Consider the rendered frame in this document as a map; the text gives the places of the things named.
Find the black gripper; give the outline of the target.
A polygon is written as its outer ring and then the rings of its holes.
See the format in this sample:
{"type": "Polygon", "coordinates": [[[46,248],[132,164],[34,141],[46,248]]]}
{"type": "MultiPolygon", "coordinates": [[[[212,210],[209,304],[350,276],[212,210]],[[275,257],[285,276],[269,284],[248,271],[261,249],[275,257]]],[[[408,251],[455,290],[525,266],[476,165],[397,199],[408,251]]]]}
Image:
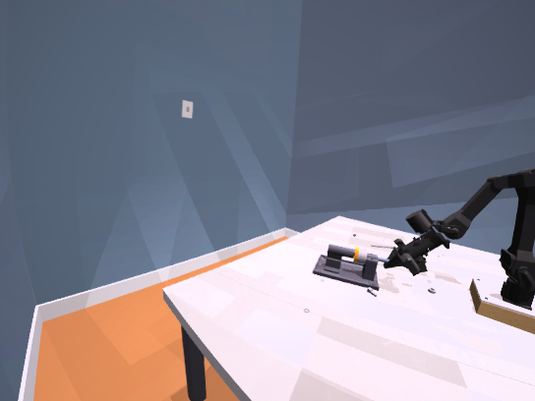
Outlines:
{"type": "Polygon", "coordinates": [[[407,245],[401,239],[394,240],[398,248],[394,247],[391,254],[387,257],[389,261],[384,263],[385,269],[401,266],[410,270],[413,276],[420,273],[421,269],[416,264],[417,260],[414,261],[414,259],[423,255],[427,257],[430,251],[420,238],[416,239],[414,237],[412,240],[407,245]]]}

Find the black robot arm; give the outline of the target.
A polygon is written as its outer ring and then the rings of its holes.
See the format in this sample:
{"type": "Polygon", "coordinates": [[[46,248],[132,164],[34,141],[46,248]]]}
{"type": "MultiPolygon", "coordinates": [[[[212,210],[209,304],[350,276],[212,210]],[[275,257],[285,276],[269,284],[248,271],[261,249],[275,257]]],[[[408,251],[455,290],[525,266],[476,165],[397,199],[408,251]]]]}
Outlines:
{"type": "Polygon", "coordinates": [[[504,281],[501,296],[503,301],[532,311],[535,296],[535,168],[519,170],[503,176],[491,176],[486,184],[458,211],[445,220],[432,220],[421,209],[408,215],[405,220],[431,252],[443,245],[449,249],[450,241],[463,237],[471,222],[502,189],[516,189],[518,209],[511,246],[501,250],[501,267],[508,276],[504,281]],[[441,233],[436,233],[433,226],[441,233]],[[430,231],[429,231],[430,230],[430,231]],[[428,231],[428,232],[427,232],[428,231]],[[427,232],[427,233],[426,233],[427,232]]]}

